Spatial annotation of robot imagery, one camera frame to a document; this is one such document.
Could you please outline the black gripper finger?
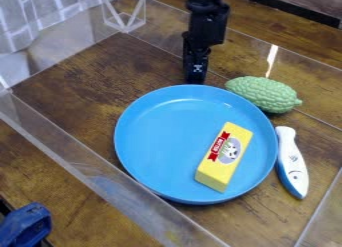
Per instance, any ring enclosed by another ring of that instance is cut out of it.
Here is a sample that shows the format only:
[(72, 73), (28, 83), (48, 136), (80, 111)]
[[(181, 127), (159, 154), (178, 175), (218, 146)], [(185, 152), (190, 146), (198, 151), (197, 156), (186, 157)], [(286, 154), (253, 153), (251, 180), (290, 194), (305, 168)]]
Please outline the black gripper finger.
[(209, 57), (193, 57), (191, 73), (186, 75), (186, 82), (189, 84), (203, 84), (207, 74)]
[(185, 72), (185, 75), (190, 75), (190, 73), (191, 73), (191, 63), (193, 63), (191, 51), (183, 50), (183, 72)]

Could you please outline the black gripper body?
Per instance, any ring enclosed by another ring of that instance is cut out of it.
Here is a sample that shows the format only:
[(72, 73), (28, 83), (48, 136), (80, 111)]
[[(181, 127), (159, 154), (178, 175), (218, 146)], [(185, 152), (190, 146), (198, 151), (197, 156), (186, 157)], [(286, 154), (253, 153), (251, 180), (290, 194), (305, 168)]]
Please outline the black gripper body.
[(183, 56), (205, 56), (225, 41), (230, 6), (222, 0), (187, 0), (189, 29), (182, 34)]

